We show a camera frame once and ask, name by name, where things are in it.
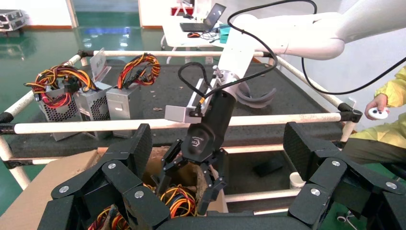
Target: yellow jacket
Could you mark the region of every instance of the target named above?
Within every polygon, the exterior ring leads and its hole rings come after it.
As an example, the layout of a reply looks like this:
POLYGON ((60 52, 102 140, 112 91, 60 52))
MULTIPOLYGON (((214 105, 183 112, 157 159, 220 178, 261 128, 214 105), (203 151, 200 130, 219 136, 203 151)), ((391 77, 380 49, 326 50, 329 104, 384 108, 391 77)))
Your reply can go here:
MULTIPOLYGON (((383 93, 388 97, 388 107, 406 104, 406 66, 395 77, 375 93, 375 96, 383 93)), ((377 140, 406 149, 406 113, 399 115, 398 120, 391 124, 368 128, 351 135, 351 138, 377 140)))

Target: cardboard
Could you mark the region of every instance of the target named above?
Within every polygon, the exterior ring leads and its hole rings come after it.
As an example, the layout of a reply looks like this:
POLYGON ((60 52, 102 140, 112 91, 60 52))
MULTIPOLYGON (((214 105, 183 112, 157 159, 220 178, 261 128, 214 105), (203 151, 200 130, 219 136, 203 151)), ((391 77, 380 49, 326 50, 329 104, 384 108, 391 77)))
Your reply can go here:
POLYGON ((36 230, 47 202, 52 200, 51 191, 99 159, 93 150, 50 162, 0 217, 1 229, 36 230))
MULTIPOLYGON (((50 162, 0 217, 1 229, 36 230, 47 202, 52 200, 51 191, 62 182, 95 165, 106 150, 107 148, 99 148, 50 162)), ((150 175, 159 174, 160 159, 167 150, 168 147, 153 148, 142 178, 147 184, 150 175)), ((196 165, 188 164, 179 170, 178 175, 173 178, 173 183, 182 183, 192 189, 197 187, 197 195, 203 194, 207 185, 204 180, 198 179, 199 171, 196 165)), ((216 201, 210 203, 208 210, 228 212, 223 191, 216 201)))

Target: power supply unit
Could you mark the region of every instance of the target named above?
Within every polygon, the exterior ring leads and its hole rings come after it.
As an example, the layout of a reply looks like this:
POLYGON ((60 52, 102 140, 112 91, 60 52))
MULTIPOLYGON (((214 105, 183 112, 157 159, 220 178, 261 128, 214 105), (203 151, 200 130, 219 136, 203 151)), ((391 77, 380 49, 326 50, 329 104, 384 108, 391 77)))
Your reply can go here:
POLYGON ((0 32, 9 32, 26 25, 21 10, 0 10, 0 32))
MULTIPOLYGON (((105 121, 110 120, 109 108, 107 106, 106 92, 111 88, 110 85, 95 82, 98 91, 89 90, 83 92, 79 90, 74 98, 83 121, 105 121)), ((85 132, 97 140, 103 139, 111 134, 111 131, 85 132)))
MULTIPOLYGON (((63 88, 46 92, 48 97, 53 99, 64 93, 63 88)), ((82 117, 80 116, 79 109, 76 107, 74 98, 72 98, 72 101, 69 104, 56 109, 48 107, 43 101, 39 101, 38 105, 48 122, 82 121, 82 117)), ((77 133, 78 132, 52 133, 52 136, 56 141, 59 141, 77 133)))
MULTIPOLYGON (((111 120, 142 119, 141 87, 133 83, 128 89, 110 89, 107 94, 111 120)), ((135 130, 117 130, 113 135, 121 138, 130 138, 135 130)))

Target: logo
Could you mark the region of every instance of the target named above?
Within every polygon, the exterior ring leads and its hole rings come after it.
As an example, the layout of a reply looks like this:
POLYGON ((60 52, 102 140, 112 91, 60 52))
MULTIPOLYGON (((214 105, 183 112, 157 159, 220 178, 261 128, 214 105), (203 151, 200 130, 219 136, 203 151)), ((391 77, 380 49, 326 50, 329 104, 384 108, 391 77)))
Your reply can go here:
POLYGON ((194 146, 194 147, 199 146, 200 141, 204 141, 204 139, 200 138, 200 137, 192 137, 192 146, 194 146))

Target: reflective floor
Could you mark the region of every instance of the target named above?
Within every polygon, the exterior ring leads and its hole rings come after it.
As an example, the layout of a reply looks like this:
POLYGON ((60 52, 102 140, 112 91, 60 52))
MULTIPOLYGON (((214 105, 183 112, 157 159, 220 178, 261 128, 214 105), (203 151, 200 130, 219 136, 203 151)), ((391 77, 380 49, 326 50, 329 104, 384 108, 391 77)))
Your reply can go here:
MULTIPOLYGON (((79 49, 99 50, 160 50, 161 30, 145 30, 139 27, 138 16, 106 13, 78 14, 83 26, 68 31, 26 31, 19 37, 0 37, 0 111, 4 111, 28 92, 23 83, 33 81, 37 73, 50 66, 71 58, 79 49)), ((129 61, 131 57, 118 57, 129 61)), ((173 58, 171 63, 184 63, 183 58, 173 58)), ((22 122, 36 113, 36 104, 31 104, 15 119, 22 122)), ((392 176, 380 165, 371 165, 373 169, 392 176)), ((28 166, 29 176, 33 179, 43 166, 28 166)), ((0 164, 0 214, 20 194, 21 189, 3 164, 0 164)), ((352 229, 348 224, 335 220, 338 211, 346 211, 334 205, 327 216, 323 229, 352 229)), ((363 229, 358 220, 354 220, 358 229, 363 229)))

